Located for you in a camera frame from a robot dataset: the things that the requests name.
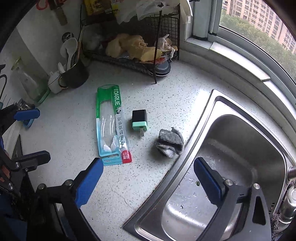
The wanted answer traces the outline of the green toothbrush blister pack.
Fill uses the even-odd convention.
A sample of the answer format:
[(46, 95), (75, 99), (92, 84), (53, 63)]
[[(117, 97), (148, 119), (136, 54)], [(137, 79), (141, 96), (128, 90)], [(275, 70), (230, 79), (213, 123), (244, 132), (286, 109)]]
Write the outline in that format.
[(99, 156), (105, 166), (132, 162), (124, 124), (119, 86), (99, 87), (96, 94), (96, 135)]

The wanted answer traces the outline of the blue saucer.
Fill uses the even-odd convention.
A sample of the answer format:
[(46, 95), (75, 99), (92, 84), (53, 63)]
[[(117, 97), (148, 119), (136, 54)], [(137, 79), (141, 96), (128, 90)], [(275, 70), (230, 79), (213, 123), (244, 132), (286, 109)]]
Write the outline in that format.
[(34, 122), (34, 119), (24, 120), (24, 121), (23, 121), (23, 126), (24, 126), (26, 129), (29, 129), (29, 128), (32, 126), (33, 122)]

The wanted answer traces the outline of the green tray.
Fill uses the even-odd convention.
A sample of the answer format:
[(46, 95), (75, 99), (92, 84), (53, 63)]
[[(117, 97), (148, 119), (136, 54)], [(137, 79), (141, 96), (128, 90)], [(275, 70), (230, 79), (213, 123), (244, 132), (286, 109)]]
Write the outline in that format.
[(42, 94), (41, 96), (39, 96), (39, 97), (37, 98), (37, 100), (35, 100), (35, 103), (36, 103), (36, 104), (41, 104), (41, 103), (43, 103), (43, 102), (45, 101), (45, 99), (48, 97), (48, 95), (50, 94), (50, 92), (51, 92), (51, 90), (48, 88), (48, 89), (44, 92), (44, 94)]

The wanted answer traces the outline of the glass carafe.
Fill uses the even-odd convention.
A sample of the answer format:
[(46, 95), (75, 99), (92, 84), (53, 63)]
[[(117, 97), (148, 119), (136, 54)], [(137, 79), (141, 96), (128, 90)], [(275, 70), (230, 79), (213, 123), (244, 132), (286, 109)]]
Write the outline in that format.
[(16, 60), (11, 70), (17, 75), (28, 96), (38, 102), (42, 97), (42, 88), (34, 75), (29, 73), (21, 57)]

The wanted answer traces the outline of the white ceramic sugar pot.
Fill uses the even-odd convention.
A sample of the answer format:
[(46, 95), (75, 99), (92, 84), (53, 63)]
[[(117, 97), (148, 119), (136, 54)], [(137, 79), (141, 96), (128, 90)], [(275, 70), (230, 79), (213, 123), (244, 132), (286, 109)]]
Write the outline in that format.
[(50, 72), (50, 78), (48, 80), (48, 88), (51, 90), (52, 93), (57, 94), (62, 91), (62, 88), (59, 85), (60, 79), (60, 72)]

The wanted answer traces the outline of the stainless steel sink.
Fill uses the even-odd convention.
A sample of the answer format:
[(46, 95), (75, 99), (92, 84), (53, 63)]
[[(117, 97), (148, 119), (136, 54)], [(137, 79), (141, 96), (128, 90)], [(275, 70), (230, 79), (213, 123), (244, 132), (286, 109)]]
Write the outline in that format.
[(140, 240), (271, 240), (295, 149), (213, 90), (184, 152), (123, 225)]

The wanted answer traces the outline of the grey dish rag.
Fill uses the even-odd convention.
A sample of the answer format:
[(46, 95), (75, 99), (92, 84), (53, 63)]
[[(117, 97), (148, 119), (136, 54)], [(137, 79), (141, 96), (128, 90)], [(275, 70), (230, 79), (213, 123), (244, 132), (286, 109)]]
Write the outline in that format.
[(185, 142), (182, 134), (172, 127), (171, 130), (161, 129), (159, 131), (155, 146), (161, 154), (172, 159), (174, 156), (182, 154)]

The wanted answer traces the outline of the dark green utensil mug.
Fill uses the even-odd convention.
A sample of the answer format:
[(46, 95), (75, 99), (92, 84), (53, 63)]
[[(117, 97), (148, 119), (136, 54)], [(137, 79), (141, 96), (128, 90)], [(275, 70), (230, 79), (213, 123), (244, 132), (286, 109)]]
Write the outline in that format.
[(62, 89), (74, 89), (83, 85), (88, 77), (89, 73), (81, 59), (79, 59), (72, 68), (61, 74), (58, 84)]

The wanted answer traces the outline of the steel wool scrubber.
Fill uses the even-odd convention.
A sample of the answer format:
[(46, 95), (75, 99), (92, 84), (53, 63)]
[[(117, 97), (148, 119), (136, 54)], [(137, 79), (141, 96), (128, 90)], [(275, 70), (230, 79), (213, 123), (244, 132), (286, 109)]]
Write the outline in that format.
[(275, 241), (277, 237), (277, 230), (279, 226), (281, 215), (279, 213), (274, 213), (272, 217), (270, 218), (270, 226), (271, 226), (271, 240)]

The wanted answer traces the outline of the white rice spoon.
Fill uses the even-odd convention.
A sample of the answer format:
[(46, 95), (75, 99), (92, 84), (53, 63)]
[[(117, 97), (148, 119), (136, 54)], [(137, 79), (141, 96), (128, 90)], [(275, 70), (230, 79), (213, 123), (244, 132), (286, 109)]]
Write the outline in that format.
[(60, 54), (67, 60), (67, 70), (71, 68), (71, 60), (77, 50), (77, 47), (78, 41), (76, 38), (70, 38), (66, 40), (61, 46)]

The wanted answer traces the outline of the grey gooseneck faucet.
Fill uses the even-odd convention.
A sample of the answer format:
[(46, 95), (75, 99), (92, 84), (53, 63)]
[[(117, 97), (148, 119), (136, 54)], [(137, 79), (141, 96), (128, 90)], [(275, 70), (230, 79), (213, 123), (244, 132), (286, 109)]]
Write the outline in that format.
[(295, 166), (289, 168), (287, 177), (291, 184), (279, 209), (280, 222), (284, 225), (290, 224), (295, 216)]

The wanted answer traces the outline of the black green power adapter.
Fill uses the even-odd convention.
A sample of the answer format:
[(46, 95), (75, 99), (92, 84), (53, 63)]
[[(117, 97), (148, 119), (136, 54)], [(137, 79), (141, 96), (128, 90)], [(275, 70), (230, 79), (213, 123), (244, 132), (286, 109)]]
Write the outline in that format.
[(140, 135), (144, 137), (144, 133), (147, 131), (147, 111), (145, 109), (138, 109), (132, 111), (132, 129), (140, 132)]

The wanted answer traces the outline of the ginger root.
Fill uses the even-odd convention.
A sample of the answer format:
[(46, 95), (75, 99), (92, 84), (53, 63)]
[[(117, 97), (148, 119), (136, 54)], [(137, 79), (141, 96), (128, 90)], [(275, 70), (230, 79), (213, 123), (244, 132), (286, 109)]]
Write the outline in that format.
[[(148, 47), (140, 35), (129, 35), (121, 33), (115, 39), (110, 41), (105, 50), (105, 54), (112, 58), (120, 58), (125, 52), (128, 53), (128, 59), (137, 59), (141, 62), (154, 61), (155, 47)], [(163, 55), (160, 49), (157, 49), (156, 59)]]

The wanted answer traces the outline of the orange handled scissors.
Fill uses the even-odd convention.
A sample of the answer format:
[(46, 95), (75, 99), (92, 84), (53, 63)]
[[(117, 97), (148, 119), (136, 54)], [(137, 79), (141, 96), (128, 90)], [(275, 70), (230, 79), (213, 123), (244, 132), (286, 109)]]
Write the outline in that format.
[(65, 3), (65, 0), (45, 0), (44, 3), (42, 1), (36, 2), (36, 8), (39, 11), (45, 10), (49, 8), (51, 11), (54, 12), (55, 17), (57, 18), (59, 24), (61, 26), (67, 25), (67, 17), (62, 9), (62, 5)]

